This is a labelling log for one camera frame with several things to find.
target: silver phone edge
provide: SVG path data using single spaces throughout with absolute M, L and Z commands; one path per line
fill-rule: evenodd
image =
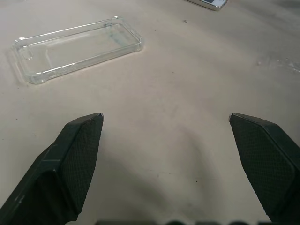
M 215 6 L 215 5 L 212 5 L 212 4 L 210 4 L 208 2 L 205 2 L 205 1 L 202 1 L 202 0 L 186 0 L 186 1 L 190 1 L 192 3 L 195 3 L 195 4 L 199 5 L 199 6 L 209 8 L 213 11 L 220 11 L 221 8 L 223 8 L 223 6 L 226 5 L 226 3 L 227 3 L 227 0 L 225 0 L 224 4 L 222 6 Z

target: smartphone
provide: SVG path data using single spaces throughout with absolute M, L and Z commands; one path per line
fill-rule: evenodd
M 221 8 L 226 4 L 227 0 L 188 0 L 199 6 L 203 6 L 214 11 L 220 11 Z

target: textured rubber pad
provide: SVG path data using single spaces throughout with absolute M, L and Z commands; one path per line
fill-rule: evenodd
M 244 171 L 274 222 L 300 220 L 300 149 L 277 125 L 232 113 L 234 138 Z

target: white tabletop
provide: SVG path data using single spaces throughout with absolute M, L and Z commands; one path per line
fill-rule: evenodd
M 67 122 L 103 112 L 73 224 L 267 220 L 228 116 L 275 122 L 300 144 L 299 9 L 277 0 L 229 0 L 220 12 L 184 0 L 2 0 L 0 204 Z M 16 38 L 115 15 L 144 37 L 141 52 L 41 85 L 18 79 L 8 51 Z

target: transparent plastic case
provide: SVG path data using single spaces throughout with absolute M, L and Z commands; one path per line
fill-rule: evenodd
M 142 48 L 142 37 L 118 16 L 35 37 L 21 37 L 13 44 L 21 73 L 33 84 Z

